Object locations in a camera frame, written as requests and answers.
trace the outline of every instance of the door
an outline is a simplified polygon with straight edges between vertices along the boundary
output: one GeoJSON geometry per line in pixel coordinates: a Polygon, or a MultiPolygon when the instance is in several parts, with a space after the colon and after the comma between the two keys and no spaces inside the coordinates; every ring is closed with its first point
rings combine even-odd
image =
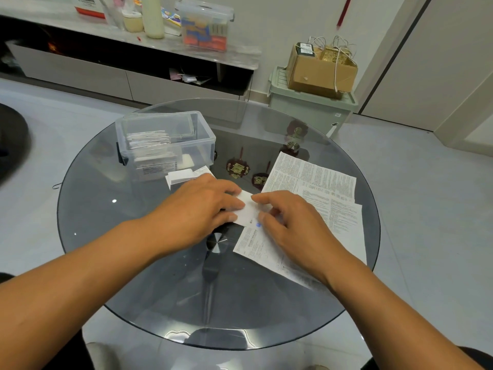
{"type": "Polygon", "coordinates": [[[493,72],[493,0],[431,0],[360,114],[435,131],[493,72]]]}

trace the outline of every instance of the person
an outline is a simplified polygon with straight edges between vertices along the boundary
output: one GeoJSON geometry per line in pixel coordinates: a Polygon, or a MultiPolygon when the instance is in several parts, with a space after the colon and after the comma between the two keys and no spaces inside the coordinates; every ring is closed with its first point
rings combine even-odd
{"type": "MultiPolygon", "coordinates": [[[[145,217],[0,284],[0,367],[45,366],[145,267],[234,221],[230,211],[244,206],[235,197],[240,192],[232,181],[202,175],[145,217]]],[[[252,199],[273,206],[259,221],[290,259],[341,301],[381,369],[481,368],[349,253],[300,196],[275,191],[252,199]],[[275,219],[279,213],[284,224],[275,219]]]]}

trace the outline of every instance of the transparent storage box with lid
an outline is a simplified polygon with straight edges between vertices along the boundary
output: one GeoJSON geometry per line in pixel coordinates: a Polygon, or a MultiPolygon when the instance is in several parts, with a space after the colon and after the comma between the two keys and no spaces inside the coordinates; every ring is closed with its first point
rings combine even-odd
{"type": "Polygon", "coordinates": [[[233,8],[198,0],[178,0],[175,9],[182,21],[185,45],[226,50],[228,22],[235,18],[233,8]]]}
{"type": "Polygon", "coordinates": [[[199,111],[131,113],[115,121],[120,155],[132,180],[211,166],[215,135],[199,111]]]}

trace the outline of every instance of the person's left hand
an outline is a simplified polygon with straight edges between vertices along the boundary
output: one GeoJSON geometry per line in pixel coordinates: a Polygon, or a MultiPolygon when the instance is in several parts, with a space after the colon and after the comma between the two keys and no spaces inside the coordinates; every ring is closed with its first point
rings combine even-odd
{"type": "Polygon", "coordinates": [[[150,242],[157,247],[156,254],[164,256],[188,248],[221,224],[235,221],[237,215],[229,211],[245,206],[234,197],[241,191],[232,181],[218,180],[211,174],[182,185],[140,220],[150,242]]]}

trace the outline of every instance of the cardboard box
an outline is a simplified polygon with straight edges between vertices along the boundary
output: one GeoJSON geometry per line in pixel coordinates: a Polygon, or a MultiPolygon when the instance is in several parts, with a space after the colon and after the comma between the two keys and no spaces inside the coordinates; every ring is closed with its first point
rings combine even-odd
{"type": "MultiPolygon", "coordinates": [[[[293,45],[291,56],[287,64],[287,87],[295,91],[311,93],[324,97],[338,98],[334,90],[334,74],[336,64],[323,61],[323,54],[315,52],[315,56],[299,54],[299,49],[293,45]]],[[[337,63],[336,85],[340,92],[351,92],[358,67],[352,62],[349,64],[337,63]]]]}

